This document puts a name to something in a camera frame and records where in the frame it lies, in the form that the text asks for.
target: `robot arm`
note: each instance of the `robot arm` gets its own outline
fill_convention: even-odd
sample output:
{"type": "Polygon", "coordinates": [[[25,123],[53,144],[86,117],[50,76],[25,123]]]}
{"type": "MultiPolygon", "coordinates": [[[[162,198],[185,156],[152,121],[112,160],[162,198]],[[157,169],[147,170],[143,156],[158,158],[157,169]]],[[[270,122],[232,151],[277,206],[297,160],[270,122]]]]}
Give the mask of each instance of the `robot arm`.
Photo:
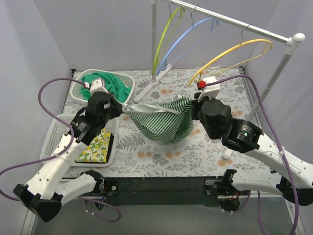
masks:
{"type": "Polygon", "coordinates": [[[56,158],[46,162],[25,185],[19,184],[13,190],[19,200],[44,222],[53,219],[61,206],[68,201],[87,192],[99,195],[103,191],[104,178],[94,170],[60,184],[63,175],[77,156],[101,133],[110,119],[122,113],[122,105],[107,92],[102,79],[93,81],[90,93],[92,96],[87,107],[81,109],[70,123],[74,133],[64,133],[52,154],[56,158]],[[72,145],[66,152],[58,155],[57,153],[69,144],[72,135],[72,145]]]}
{"type": "MultiPolygon", "coordinates": [[[[211,83],[216,80],[209,77],[203,81],[211,83]]],[[[294,202],[289,175],[276,143],[253,123],[233,118],[231,108],[215,99],[219,90],[219,85],[214,85],[204,87],[202,93],[195,94],[193,119],[200,120],[211,139],[221,139],[224,146],[258,159],[273,171],[268,176],[227,170],[221,181],[213,183],[214,188],[221,194],[243,190],[265,191],[294,202]]],[[[306,206],[313,203],[313,165],[286,150],[284,154],[294,176],[299,204],[306,206]]]]}

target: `table surface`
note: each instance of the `table surface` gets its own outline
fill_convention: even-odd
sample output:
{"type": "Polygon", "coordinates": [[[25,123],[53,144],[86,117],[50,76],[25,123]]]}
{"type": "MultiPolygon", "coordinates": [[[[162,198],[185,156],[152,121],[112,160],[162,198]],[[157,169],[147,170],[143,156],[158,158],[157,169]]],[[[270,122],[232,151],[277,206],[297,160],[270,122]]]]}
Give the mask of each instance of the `table surface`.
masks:
{"type": "MultiPolygon", "coordinates": [[[[217,69],[207,69],[202,76],[209,76],[217,69]]],[[[193,98],[198,92],[196,85],[187,87],[186,84],[197,69],[171,70],[162,83],[149,91],[142,102],[166,101],[175,94],[193,98]]],[[[149,83],[151,73],[148,70],[119,71],[134,78],[135,90],[129,104],[149,83]]],[[[238,69],[229,69],[217,75],[223,79],[239,74],[238,69]]],[[[221,91],[217,97],[232,109],[233,117],[245,118],[250,110],[250,104],[241,78],[221,84],[221,91]]],[[[64,114],[75,114],[83,104],[67,95],[64,114]]],[[[266,165],[260,161],[233,152],[230,159],[224,160],[222,154],[225,147],[220,140],[210,140],[199,121],[194,121],[192,133],[177,144],[159,144],[147,139],[137,129],[129,116],[119,117],[118,144],[113,163],[108,167],[96,167],[104,177],[157,177],[157,176],[221,176],[226,169],[236,169],[241,172],[270,174],[266,165]]],[[[77,178],[81,172],[91,167],[72,166],[64,177],[77,178]]]]}

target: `blue hanger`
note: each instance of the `blue hanger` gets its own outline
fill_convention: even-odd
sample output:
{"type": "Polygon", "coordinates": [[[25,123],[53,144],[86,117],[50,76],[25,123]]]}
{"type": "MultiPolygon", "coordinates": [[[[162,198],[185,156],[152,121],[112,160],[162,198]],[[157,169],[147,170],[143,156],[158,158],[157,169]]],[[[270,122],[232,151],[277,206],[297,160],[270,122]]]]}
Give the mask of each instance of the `blue hanger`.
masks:
{"type": "Polygon", "coordinates": [[[180,43],[180,41],[190,32],[192,31],[195,27],[197,27],[198,25],[200,25],[201,23],[205,22],[205,21],[209,21],[209,20],[212,20],[212,25],[211,25],[211,30],[209,32],[207,32],[202,38],[200,38],[199,41],[197,41],[196,43],[194,43],[187,51],[185,51],[182,55],[180,55],[176,60],[174,60],[172,64],[174,64],[180,57],[182,57],[184,54],[186,54],[191,48],[193,48],[196,44],[198,44],[203,38],[205,38],[215,27],[214,25],[214,21],[216,21],[216,25],[219,25],[219,22],[214,19],[214,18],[206,18],[206,19],[203,19],[201,21],[199,21],[198,23],[196,24],[193,24],[186,32],[184,32],[180,38],[177,39],[177,41],[172,45],[172,47],[169,49],[169,51],[166,53],[166,55],[164,56],[163,60],[161,61],[161,63],[159,64],[159,67],[157,69],[157,72],[156,74],[158,75],[162,69],[162,66],[165,65],[165,68],[166,68],[166,60],[167,58],[169,57],[169,55],[172,53],[173,49],[178,45],[178,43],[180,43]]]}

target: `green cloth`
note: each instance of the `green cloth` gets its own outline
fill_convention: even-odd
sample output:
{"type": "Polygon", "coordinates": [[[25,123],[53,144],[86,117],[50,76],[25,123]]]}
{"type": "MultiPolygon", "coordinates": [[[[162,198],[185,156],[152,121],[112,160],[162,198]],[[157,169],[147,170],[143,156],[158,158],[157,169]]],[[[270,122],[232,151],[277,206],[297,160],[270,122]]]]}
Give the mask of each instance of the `green cloth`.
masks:
{"type": "Polygon", "coordinates": [[[128,114],[148,139],[177,143],[187,137],[193,128],[192,100],[179,96],[172,102],[128,106],[128,114]]]}
{"type": "MultiPolygon", "coordinates": [[[[94,72],[83,76],[82,82],[88,82],[89,85],[91,85],[92,81],[97,78],[102,78],[104,80],[106,89],[117,99],[118,102],[124,103],[126,101],[132,88],[126,87],[122,80],[112,73],[94,72]]],[[[89,90],[84,87],[82,87],[80,94],[84,96],[85,100],[88,100],[91,96],[89,90]]]]}

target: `white plastic basket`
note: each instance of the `white plastic basket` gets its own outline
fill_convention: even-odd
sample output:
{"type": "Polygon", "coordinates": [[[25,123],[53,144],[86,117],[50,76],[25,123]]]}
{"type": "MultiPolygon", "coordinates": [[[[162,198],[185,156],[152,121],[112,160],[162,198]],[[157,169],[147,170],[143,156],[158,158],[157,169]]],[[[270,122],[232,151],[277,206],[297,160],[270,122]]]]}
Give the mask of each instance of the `white plastic basket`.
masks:
{"type": "MultiPolygon", "coordinates": [[[[70,123],[75,116],[60,114],[57,117],[66,121],[67,123],[70,123]]],[[[72,166],[91,166],[91,167],[109,166],[113,162],[114,153],[116,150],[117,139],[118,139],[118,128],[119,126],[118,126],[117,118],[109,120],[105,127],[106,131],[111,132],[114,135],[112,149],[111,149],[110,157],[107,163],[73,163],[72,166]]],[[[58,146],[62,135],[67,129],[68,128],[65,125],[60,123],[58,120],[53,119],[49,127],[48,133],[45,137],[43,148],[41,149],[40,159],[47,158],[52,155],[53,151],[58,146]]]]}
{"type": "MultiPolygon", "coordinates": [[[[92,74],[94,72],[109,72],[109,71],[104,71],[104,70],[85,70],[83,71],[77,78],[77,81],[82,81],[82,77],[84,77],[85,75],[87,74],[92,74]]],[[[114,75],[116,75],[117,77],[119,77],[122,82],[125,84],[126,87],[131,87],[132,90],[129,94],[129,96],[127,97],[127,99],[125,100],[124,104],[126,104],[132,94],[133,94],[133,91],[134,91],[134,88],[135,88],[135,81],[132,77],[130,76],[126,76],[126,75],[122,75],[122,74],[119,74],[119,73],[116,73],[116,72],[109,72],[109,73],[112,73],[114,75]]],[[[81,87],[82,85],[80,85],[79,83],[75,83],[72,88],[70,89],[70,95],[71,97],[73,97],[74,99],[76,99],[77,101],[81,102],[82,104],[86,104],[87,105],[87,100],[84,100],[84,96],[82,94],[80,94],[80,91],[81,91],[81,87]]]]}

